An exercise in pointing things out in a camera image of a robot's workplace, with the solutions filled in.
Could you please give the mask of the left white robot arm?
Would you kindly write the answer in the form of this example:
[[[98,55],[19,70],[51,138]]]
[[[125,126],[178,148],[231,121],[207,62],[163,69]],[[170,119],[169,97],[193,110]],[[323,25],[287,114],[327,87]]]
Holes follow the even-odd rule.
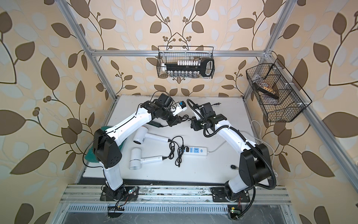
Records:
[[[118,201],[126,195],[125,184],[120,173],[119,162],[122,159],[120,145],[135,131],[153,119],[162,119],[172,127],[182,122],[179,113],[187,109],[184,101],[174,102],[172,97],[162,93],[159,98],[147,100],[138,105],[136,112],[117,125],[107,129],[98,129],[91,142],[92,151],[102,168],[105,177],[105,193]]]

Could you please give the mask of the white blue power strip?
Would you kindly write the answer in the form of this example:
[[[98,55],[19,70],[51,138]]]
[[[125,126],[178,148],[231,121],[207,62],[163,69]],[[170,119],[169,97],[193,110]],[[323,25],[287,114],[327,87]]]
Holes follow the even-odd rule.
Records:
[[[206,147],[195,147],[195,146],[187,146],[184,149],[183,155],[189,156],[207,156],[208,151]]]

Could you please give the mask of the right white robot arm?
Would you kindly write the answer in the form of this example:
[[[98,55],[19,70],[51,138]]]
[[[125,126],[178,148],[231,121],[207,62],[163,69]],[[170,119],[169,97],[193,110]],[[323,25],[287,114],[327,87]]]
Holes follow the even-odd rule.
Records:
[[[227,200],[236,201],[241,193],[257,186],[276,188],[277,178],[265,144],[256,144],[246,138],[224,115],[216,114],[210,103],[198,105],[190,99],[186,102],[196,116],[191,128],[202,130],[206,138],[221,136],[240,156],[238,175],[224,184]]]

